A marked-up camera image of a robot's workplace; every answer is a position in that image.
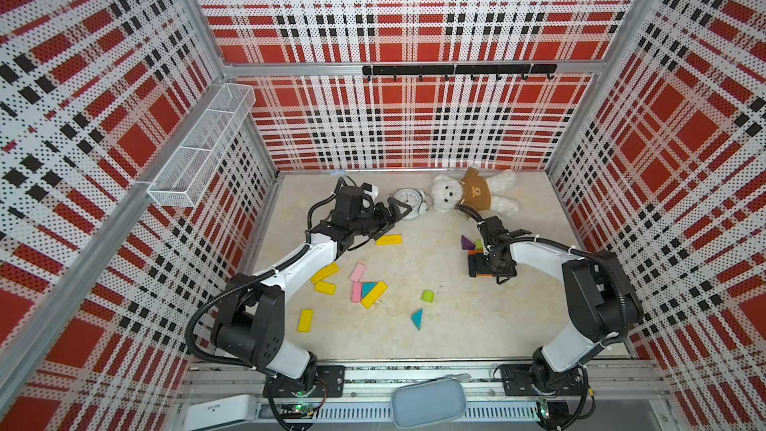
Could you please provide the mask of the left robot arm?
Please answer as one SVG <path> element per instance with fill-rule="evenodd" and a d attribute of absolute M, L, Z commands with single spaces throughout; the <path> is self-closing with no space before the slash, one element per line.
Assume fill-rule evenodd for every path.
<path fill-rule="evenodd" d="M 357 237 L 381 239 L 412 213 L 395 198 L 377 201 L 377 194 L 373 185 L 339 179 L 330 197 L 309 208 L 299 247 L 256 275 L 235 275 L 191 315 L 185 329 L 189 353 L 254 369 L 291 394 L 311 393 L 319 381 L 317 358 L 285 338 L 286 305 L 315 273 L 352 251 Z"/>

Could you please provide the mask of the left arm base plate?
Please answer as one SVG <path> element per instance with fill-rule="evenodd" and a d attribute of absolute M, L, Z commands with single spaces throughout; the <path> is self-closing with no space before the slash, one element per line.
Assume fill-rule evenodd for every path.
<path fill-rule="evenodd" d="M 281 373 L 267 377 L 263 387 L 266 398 L 336 398 L 343 395 L 346 368 L 343 365 L 310 363 L 298 377 Z"/>

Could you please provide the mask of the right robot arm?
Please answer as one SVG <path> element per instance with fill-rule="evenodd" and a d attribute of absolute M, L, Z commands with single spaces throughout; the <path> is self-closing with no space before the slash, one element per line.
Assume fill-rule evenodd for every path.
<path fill-rule="evenodd" d="M 519 265 L 528 265 L 564 286 L 569 321 L 532 357 L 529 386 L 538 395 L 554 396 L 575 380 L 584 382 L 584 366 L 625 341 L 644 317 L 636 289 L 611 251 L 581 251 L 525 229 L 508 231 L 498 217 L 481 217 L 468 206 L 457 209 L 477 223 L 483 241 L 483 250 L 468 256 L 470 277 L 494 277 L 503 285 Z"/>

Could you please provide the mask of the purple triangle block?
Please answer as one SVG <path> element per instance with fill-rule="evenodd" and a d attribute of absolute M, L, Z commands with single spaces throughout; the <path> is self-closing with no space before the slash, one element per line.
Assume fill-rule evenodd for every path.
<path fill-rule="evenodd" d="M 468 237 L 461 237 L 461 249 L 463 251 L 474 251 L 476 249 L 476 243 L 468 239 Z"/>

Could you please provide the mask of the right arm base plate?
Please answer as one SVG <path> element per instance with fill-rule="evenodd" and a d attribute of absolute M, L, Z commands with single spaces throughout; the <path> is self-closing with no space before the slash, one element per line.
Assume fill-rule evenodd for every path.
<path fill-rule="evenodd" d="M 507 396 L 540 396 L 555 398 L 579 396 L 586 390 L 577 368 L 564 373 L 548 372 L 533 364 L 503 364 L 498 368 Z"/>

